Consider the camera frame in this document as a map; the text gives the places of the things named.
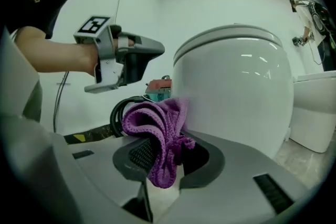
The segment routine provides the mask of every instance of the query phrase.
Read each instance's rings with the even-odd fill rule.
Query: yellow triangle
[[[85,142],[85,136],[83,134],[74,134],[75,138],[77,138],[80,142]]]

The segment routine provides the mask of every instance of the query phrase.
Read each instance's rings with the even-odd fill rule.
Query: toilet
[[[294,81],[294,108],[290,138],[323,153],[336,126],[336,71],[298,76]]]
[[[274,158],[293,110],[293,78],[269,31],[228,25],[186,41],[174,56],[171,97],[187,98],[187,130],[242,143]]]

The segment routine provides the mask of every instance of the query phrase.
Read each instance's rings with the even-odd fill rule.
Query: purple towel
[[[158,103],[143,102],[128,110],[122,121],[125,133],[133,136],[152,134],[161,146],[148,178],[154,186],[171,187],[176,179],[177,165],[182,164],[182,144],[195,147],[192,138],[180,135],[186,118],[188,101],[166,99]]]

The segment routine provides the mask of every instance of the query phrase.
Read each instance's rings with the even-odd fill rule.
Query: hand
[[[118,48],[118,40],[117,39],[113,39],[113,43],[114,43],[114,48],[117,49]],[[87,73],[90,74],[91,76],[94,77],[95,75],[95,67],[96,64],[98,62],[98,52],[97,52],[97,48],[94,44],[92,45],[83,45],[84,48],[87,48],[89,50],[89,64],[88,64],[88,69],[87,69]],[[134,46],[134,41],[129,39],[128,40],[128,46],[132,47]]]

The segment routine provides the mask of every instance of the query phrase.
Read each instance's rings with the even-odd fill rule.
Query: coiled black hose
[[[142,103],[147,101],[142,96],[133,96],[127,99],[121,100],[112,110],[110,115],[110,130],[116,137],[123,137],[122,134],[122,115],[123,111],[128,103]]]

